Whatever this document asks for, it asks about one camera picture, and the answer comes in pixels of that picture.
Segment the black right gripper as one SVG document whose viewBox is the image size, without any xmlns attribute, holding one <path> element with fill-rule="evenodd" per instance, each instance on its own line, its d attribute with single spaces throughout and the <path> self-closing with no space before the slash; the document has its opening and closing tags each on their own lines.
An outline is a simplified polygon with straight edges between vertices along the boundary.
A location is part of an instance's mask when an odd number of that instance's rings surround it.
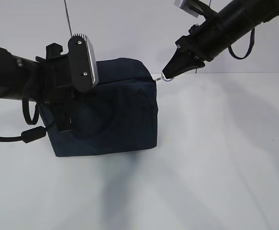
<svg viewBox="0 0 279 230">
<path fill-rule="evenodd" d="M 207 51 L 203 51 L 198 39 L 195 38 L 199 27 L 199 24 L 194 24 L 188 30 L 188 35 L 181 36 L 175 42 L 177 50 L 162 70 L 165 78 L 174 78 L 190 70 L 201 69 L 205 67 L 204 61 L 214 60 Z"/>
</svg>

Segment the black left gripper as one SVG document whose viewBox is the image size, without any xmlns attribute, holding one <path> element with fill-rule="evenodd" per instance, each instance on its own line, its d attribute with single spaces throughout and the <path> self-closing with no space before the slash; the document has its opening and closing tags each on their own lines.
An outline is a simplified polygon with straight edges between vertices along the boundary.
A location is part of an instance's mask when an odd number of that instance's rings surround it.
<svg viewBox="0 0 279 230">
<path fill-rule="evenodd" d="M 46 46 L 46 57 L 36 57 L 45 74 L 45 87 L 41 94 L 42 106 L 49 109 L 59 132 L 74 129 L 71 121 L 75 88 L 71 79 L 68 56 L 57 43 Z"/>
</svg>

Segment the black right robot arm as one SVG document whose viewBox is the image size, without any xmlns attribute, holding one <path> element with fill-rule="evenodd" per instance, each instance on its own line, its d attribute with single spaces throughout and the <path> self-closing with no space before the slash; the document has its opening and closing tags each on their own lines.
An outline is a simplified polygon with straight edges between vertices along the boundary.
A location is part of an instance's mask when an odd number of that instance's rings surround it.
<svg viewBox="0 0 279 230">
<path fill-rule="evenodd" d="M 200 0 L 183 1 L 181 7 L 204 16 L 201 25 L 193 25 L 189 35 L 183 35 L 175 44 L 177 50 L 162 70 L 166 79 L 205 67 L 224 50 L 236 59 L 232 44 L 251 33 L 245 56 L 249 56 L 255 42 L 255 27 L 279 16 L 279 0 L 233 0 L 219 12 Z"/>
</svg>

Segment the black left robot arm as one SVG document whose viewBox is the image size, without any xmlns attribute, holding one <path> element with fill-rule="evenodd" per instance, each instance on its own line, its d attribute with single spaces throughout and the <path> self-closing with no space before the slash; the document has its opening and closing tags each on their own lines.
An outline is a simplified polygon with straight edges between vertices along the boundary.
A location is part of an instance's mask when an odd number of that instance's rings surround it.
<svg viewBox="0 0 279 230">
<path fill-rule="evenodd" d="M 35 60 L 11 54 L 0 47 L 0 99 L 22 102 L 28 125 L 36 125 L 39 108 L 48 106 L 59 132 L 71 131 L 75 87 L 68 54 L 57 43 L 46 47 L 46 57 Z"/>
</svg>

